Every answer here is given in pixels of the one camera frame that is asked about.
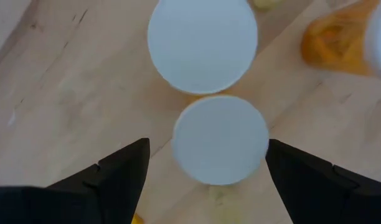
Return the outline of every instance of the yellow object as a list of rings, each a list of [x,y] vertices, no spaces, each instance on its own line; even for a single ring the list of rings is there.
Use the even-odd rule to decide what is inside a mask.
[[[380,0],[361,0],[309,25],[301,44],[310,65],[359,75],[373,71],[365,61],[365,33]]]
[[[139,215],[135,214],[131,224],[143,224],[143,219]]]
[[[260,9],[271,9],[282,0],[253,0],[254,5]]]
[[[214,224],[242,224],[237,194],[232,186],[209,186],[212,222]]]
[[[193,102],[195,102],[201,98],[205,98],[208,96],[220,96],[220,95],[232,95],[231,94],[231,88],[226,89],[226,90],[222,90],[219,93],[210,94],[210,95],[189,95],[189,103],[193,103]]]

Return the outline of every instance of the wooden table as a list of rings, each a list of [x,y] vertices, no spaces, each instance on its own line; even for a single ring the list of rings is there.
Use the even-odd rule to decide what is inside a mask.
[[[320,71],[299,44],[346,2],[285,0],[257,12],[259,50],[230,89],[270,135],[381,181],[381,81]],[[146,223],[211,223],[209,187],[186,176],[169,140],[189,96],[172,89],[146,44],[157,0],[43,0],[0,63],[0,185],[46,186],[141,137],[152,158],[138,213]],[[291,223],[266,163],[232,189],[242,223]]]

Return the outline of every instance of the white cylinder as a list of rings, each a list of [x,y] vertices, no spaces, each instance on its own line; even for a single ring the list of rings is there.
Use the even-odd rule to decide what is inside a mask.
[[[381,3],[372,13],[365,33],[365,59],[381,77]]]
[[[234,184],[265,158],[269,135],[261,113],[234,96],[206,97],[188,106],[174,127],[174,157],[194,179]]]
[[[148,27],[153,64],[174,88],[220,92],[248,70],[257,24],[246,0],[162,0]]]

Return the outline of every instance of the white plastic cap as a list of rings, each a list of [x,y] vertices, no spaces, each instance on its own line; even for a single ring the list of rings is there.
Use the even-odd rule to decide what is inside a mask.
[[[188,106],[174,127],[174,157],[194,179],[234,184],[265,158],[269,135],[261,113],[234,96],[211,96]]]
[[[366,30],[365,59],[381,77],[381,3],[373,12]]]
[[[174,88],[220,92],[248,70],[257,24],[246,0],[161,0],[148,28],[153,64]]]

